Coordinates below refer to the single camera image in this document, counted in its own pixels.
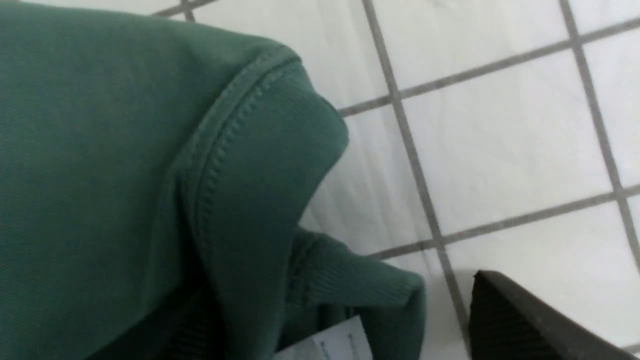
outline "white tile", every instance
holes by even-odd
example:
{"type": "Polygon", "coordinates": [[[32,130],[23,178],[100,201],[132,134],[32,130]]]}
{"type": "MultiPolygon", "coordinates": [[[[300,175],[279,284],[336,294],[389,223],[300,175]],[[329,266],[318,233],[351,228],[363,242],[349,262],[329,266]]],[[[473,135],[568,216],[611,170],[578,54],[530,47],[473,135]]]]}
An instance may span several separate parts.
{"type": "Polygon", "coordinates": [[[616,203],[447,246],[465,304],[472,274],[496,270],[607,341],[640,339],[640,276],[616,203]]]}
{"type": "Polygon", "coordinates": [[[300,54],[337,108],[387,94],[360,1],[232,0],[194,10],[197,22],[273,38],[300,54]]]}
{"type": "Polygon", "coordinates": [[[150,15],[180,4],[179,0],[22,0],[25,3],[37,3],[70,8],[89,8],[116,12],[150,15]]]}
{"type": "Polygon", "coordinates": [[[570,51],[404,104],[444,234],[611,191],[570,51]]]}
{"type": "Polygon", "coordinates": [[[640,29],[584,47],[620,181],[625,186],[640,183],[638,44],[640,29]]]}
{"type": "Polygon", "coordinates": [[[570,0],[580,33],[640,17],[639,0],[570,0]]]}
{"type": "Polygon", "coordinates": [[[427,324],[421,360],[466,360],[467,351],[435,250],[385,260],[386,263],[417,272],[427,289],[427,324]]]}
{"type": "Polygon", "coordinates": [[[349,146],[301,224],[372,254],[431,237],[393,109],[346,119],[349,146]]]}
{"type": "Polygon", "coordinates": [[[462,72],[568,37],[557,0],[374,0],[398,86],[462,72]]]}

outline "grout line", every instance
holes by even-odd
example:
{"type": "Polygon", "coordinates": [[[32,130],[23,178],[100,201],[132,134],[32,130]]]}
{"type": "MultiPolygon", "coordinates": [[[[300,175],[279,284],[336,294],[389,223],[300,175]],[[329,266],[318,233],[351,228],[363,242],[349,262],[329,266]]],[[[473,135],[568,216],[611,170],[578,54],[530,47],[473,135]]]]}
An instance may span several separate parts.
{"type": "Polygon", "coordinates": [[[192,0],[192,1],[187,0],[186,6],[190,10],[194,10],[194,9],[197,9],[197,8],[199,8],[201,6],[205,6],[207,4],[215,3],[216,1],[217,0],[192,0]]]}
{"type": "Polygon", "coordinates": [[[180,4],[182,4],[182,7],[184,8],[184,17],[185,17],[185,19],[187,19],[187,21],[196,22],[196,19],[193,17],[193,12],[188,7],[189,6],[189,0],[180,0],[180,4]]]}
{"type": "Polygon", "coordinates": [[[371,35],[373,37],[374,45],[376,46],[376,52],[378,53],[378,59],[380,60],[382,73],[385,77],[385,81],[387,82],[387,88],[389,91],[389,96],[391,98],[391,105],[394,109],[394,112],[396,113],[396,120],[398,123],[398,127],[400,128],[400,134],[402,136],[404,148],[406,150],[407,157],[409,159],[409,164],[411,165],[413,177],[415,179],[415,182],[418,188],[418,194],[420,196],[422,207],[427,217],[427,221],[429,222],[429,227],[431,228],[431,234],[433,235],[435,248],[438,252],[438,258],[442,266],[447,287],[449,288],[449,295],[451,296],[451,301],[456,311],[458,325],[460,326],[460,331],[462,332],[462,335],[463,335],[463,340],[465,342],[467,353],[470,354],[471,347],[470,347],[469,333],[468,333],[468,327],[467,327],[467,324],[468,324],[467,312],[465,311],[465,306],[462,300],[462,296],[460,295],[460,288],[458,287],[456,276],[453,272],[451,262],[449,261],[449,257],[447,255],[447,249],[444,247],[442,243],[442,234],[440,232],[440,226],[438,225],[438,220],[436,219],[435,210],[433,208],[433,204],[431,203],[431,198],[427,190],[426,180],[424,179],[424,173],[422,171],[422,167],[418,159],[418,153],[415,149],[415,144],[413,142],[411,129],[409,128],[409,123],[406,118],[406,113],[404,112],[404,106],[402,104],[401,94],[397,87],[396,79],[393,73],[393,68],[391,67],[391,60],[387,52],[387,47],[385,45],[385,40],[382,35],[380,24],[378,23],[376,10],[373,6],[372,0],[362,0],[362,5],[364,7],[365,14],[367,16],[367,21],[369,23],[369,28],[371,30],[371,35]]]}
{"type": "Polygon", "coordinates": [[[613,153],[611,152],[611,145],[609,138],[607,137],[607,130],[602,120],[602,112],[598,105],[598,99],[596,96],[595,88],[593,87],[593,81],[589,72],[589,65],[584,55],[584,49],[580,42],[576,41],[578,38],[578,29],[575,25],[575,20],[571,13],[568,0],[559,0],[564,15],[564,21],[566,23],[567,30],[569,31],[569,39],[572,43],[572,49],[575,56],[575,61],[578,64],[578,71],[580,72],[580,78],[582,78],[582,86],[587,96],[587,103],[589,104],[589,110],[591,111],[591,117],[593,117],[593,125],[595,126],[596,135],[598,136],[598,142],[600,143],[600,150],[604,157],[604,163],[609,173],[609,179],[613,185],[613,191],[618,192],[622,189],[620,185],[620,175],[616,168],[616,162],[613,159],[613,153]]]}
{"type": "Polygon", "coordinates": [[[180,0],[181,4],[180,5],[176,5],[176,6],[172,6],[170,8],[164,9],[164,10],[160,10],[156,13],[153,13],[153,16],[159,16],[159,17],[169,17],[169,16],[174,16],[177,15],[179,13],[184,12],[185,15],[187,14],[187,12],[192,12],[193,10],[201,7],[201,6],[205,6],[207,4],[211,4],[216,2],[217,0],[193,0],[193,1],[189,1],[189,0],[180,0]]]}
{"type": "Polygon", "coordinates": [[[340,109],[338,113],[341,117],[348,117],[358,115],[359,113],[363,113],[365,111],[381,108],[382,106],[389,105],[390,103],[391,97],[389,95],[385,95],[373,100],[360,102],[347,108],[340,109]]]}
{"type": "MultiPolygon", "coordinates": [[[[620,196],[623,196],[623,197],[633,197],[636,195],[640,195],[640,184],[622,189],[622,191],[620,192],[620,196]]],[[[520,215],[517,217],[507,218],[505,220],[501,220],[498,222],[481,225],[478,227],[474,227],[472,229],[460,231],[458,233],[445,235],[442,237],[443,243],[444,245],[449,245],[452,243],[456,243],[458,241],[475,238],[476,236],[491,234],[496,231],[509,229],[511,227],[531,224],[533,222],[537,222],[540,220],[546,220],[548,218],[573,213],[574,211],[580,211],[580,210],[592,208],[594,206],[602,205],[607,202],[616,201],[616,200],[617,200],[617,195],[614,194],[613,192],[604,193],[601,195],[595,195],[592,197],[588,197],[586,199],[567,202],[566,204],[553,206],[551,208],[534,211],[532,213],[520,215]]],[[[428,250],[433,247],[435,247],[435,245],[432,240],[421,240],[408,245],[401,245],[395,248],[383,250],[371,256],[379,259],[388,259],[388,258],[394,258],[396,256],[411,254],[412,252],[428,250]]]]}
{"type": "Polygon", "coordinates": [[[385,260],[390,258],[396,258],[398,256],[411,254],[413,252],[424,251],[433,249],[436,247],[436,243],[433,240],[422,240],[417,243],[411,243],[409,245],[402,245],[393,247],[391,249],[383,250],[375,254],[371,254],[370,257],[379,260],[385,260]]]}
{"type": "Polygon", "coordinates": [[[593,78],[589,71],[589,64],[584,54],[584,48],[578,41],[578,27],[573,18],[571,12],[571,6],[569,0],[559,0],[560,7],[564,16],[564,22],[566,23],[567,31],[569,32],[569,40],[572,43],[573,55],[578,65],[578,71],[582,78],[582,86],[587,97],[587,103],[589,104],[589,110],[591,111],[591,118],[593,120],[593,126],[598,136],[598,143],[600,144],[600,150],[604,159],[605,166],[607,167],[607,173],[609,174],[609,180],[613,186],[613,192],[616,194],[616,200],[618,201],[618,208],[620,209],[620,215],[622,216],[622,223],[625,226],[625,232],[627,234],[627,241],[634,260],[636,261],[636,267],[640,272],[640,243],[638,242],[636,230],[634,228],[634,222],[631,218],[631,211],[629,210],[629,203],[627,199],[621,194],[622,184],[620,183],[620,174],[616,166],[616,161],[613,157],[611,150],[611,144],[607,136],[607,129],[602,118],[602,112],[600,111],[600,105],[598,104],[598,97],[593,86],[593,78]]]}
{"type": "Polygon", "coordinates": [[[532,213],[520,215],[517,217],[507,218],[505,220],[501,220],[498,222],[493,222],[490,224],[474,227],[472,229],[460,231],[458,233],[453,233],[453,234],[444,236],[444,243],[448,245],[461,240],[475,238],[476,236],[490,234],[496,231],[509,229],[516,226],[531,224],[533,222],[537,222],[540,220],[546,220],[548,218],[556,217],[559,215],[573,213],[574,211],[592,208],[594,206],[602,205],[602,204],[605,204],[606,202],[611,202],[615,200],[616,200],[616,197],[614,193],[610,192],[610,193],[605,193],[601,195],[596,195],[593,197],[588,197],[587,199],[568,202],[566,204],[553,206],[551,208],[534,211],[532,213]]]}
{"type": "Polygon", "coordinates": [[[164,10],[160,10],[158,12],[151,14],[151,16],[171,17],[174,15],[178,15],[179,13],[184,13],[184,6],[182,4],[172,6],[164,10]]]}
{"type": "Polygon", "coordinates": [[[580,44],[588,44],[590,42],[594,42],[597,40],[601,40],[603,38],[618,35],[620,33],[624,33],[626,31],[630,31],[637,28],[640,28],[640,18],[628,20],[620,24],[615,24],[603,29],[592,31],[584,35],[580,35],[579,37],[574,38],[572,40],[563,40],[560,42],[556,42],[554,44],[540,47],[539,49],[528,51],[523,54],[510,56],[509,58],[506,58],[506,59],[498,60],[493,63],[482,65],[482,66],[479,66],[470,70],[466,70],[463,72],[459,72],[457,74],[446,76],[444,78],[430,81],[428,83],[413,86],[411,88],[401,90],[400,96],[402,99],[407,99],[409,97],[422,95],[431,91],[445,88],[447,86],[461,83],[463,81],[467,81],[474,78],[478,78],[483,75],[491,74],[492,72],[496,72],[496,71],[507,69],[512,66],[520,65],[528,61],[535,60],[547,55],[559,53],[560,51],[569,50],[572,48],[572,44],[574,44],[576,41],[580,44]]]}
{"type": "Polygon", "coordinates": [[[608,38],[613,35],[618,35],[626,31],[634,30],[637,28],[640,28],[640,18],[628,20],[625,22],[621,22],[619,24],[607,26],[604,29],[599,29],[596,31],[592,31],[590,33],[586,33],[580,36],[578,40],[581,44],[584,45],[590,42],[601,40],[603,38],[608,38]]]}
{"type": "Polygon", "coordinates": [[[623,347],[622,350],[630,352],[631,354],[635,354],[636,352],[640,352],[640,343],[623,347]]]}
{"type": "Polygon", "coordinates": [[[535,60],[543,56],[555,54],[560,51],[564,51],[568,49],[571,49],[571,44],[569,43],[569,40],[564,40],[561,42],[557,42],[555,44],[547,45],[545,47],[541,47],[539,49],[529,51],[524,54],[510,56],[509,58],[506,58],[506,59],[502,59],[502,60],[489,63],[486,65],[482,65],[470,70],[459,72],[457,74],[446,76],[444,78],[430,81],[428,83],[417,85],[411,88],[407,88],[405,90],[402,90],[400,94],[403,99],[422,95],[427,92],[431,92],[433,90],[445,88],[447,86],[461,83],[469,79],[478,78],[483,75],[491,74],[492,72],[497,72],[509,67],[513,67],[515,65],[526,63],[528,61],[535,60]]]}

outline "tile floor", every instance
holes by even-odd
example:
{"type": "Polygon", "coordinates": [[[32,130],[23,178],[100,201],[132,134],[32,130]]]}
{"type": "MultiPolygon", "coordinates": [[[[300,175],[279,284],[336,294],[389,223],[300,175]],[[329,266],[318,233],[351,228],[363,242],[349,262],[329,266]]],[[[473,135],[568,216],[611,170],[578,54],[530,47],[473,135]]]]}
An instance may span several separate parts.
{"type": "Polygon", "coordinates": [[[33,2],[297,50],[351,133],[301,223],[422,274],[423,359],[468,359],[481,268],[640,356],[640,0],[33,2]]]}

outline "green fabric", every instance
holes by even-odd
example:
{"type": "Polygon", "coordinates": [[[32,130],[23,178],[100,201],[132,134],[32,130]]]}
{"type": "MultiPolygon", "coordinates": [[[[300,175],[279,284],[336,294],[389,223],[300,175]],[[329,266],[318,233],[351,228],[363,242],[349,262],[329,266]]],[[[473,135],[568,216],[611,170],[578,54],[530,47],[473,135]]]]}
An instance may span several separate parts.
{"type": "Polygon", "coordinates": [[[420,277],[296,225],[346,143],[276,42],[0,3],[0,359],[84,359],[200,262],[225,359],[353,314],[377,360],[416,359],[420,277]]]}

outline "white tag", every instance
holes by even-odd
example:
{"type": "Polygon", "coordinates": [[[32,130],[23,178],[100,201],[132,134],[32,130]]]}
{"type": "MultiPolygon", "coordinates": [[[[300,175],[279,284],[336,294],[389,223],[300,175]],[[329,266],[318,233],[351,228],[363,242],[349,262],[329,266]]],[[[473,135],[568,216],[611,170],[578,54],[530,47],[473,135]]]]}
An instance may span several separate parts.
{"type": "Polygon", "coordinates": [[[277,353],[273,360],[373,360],[356,316],[277,353]]]}

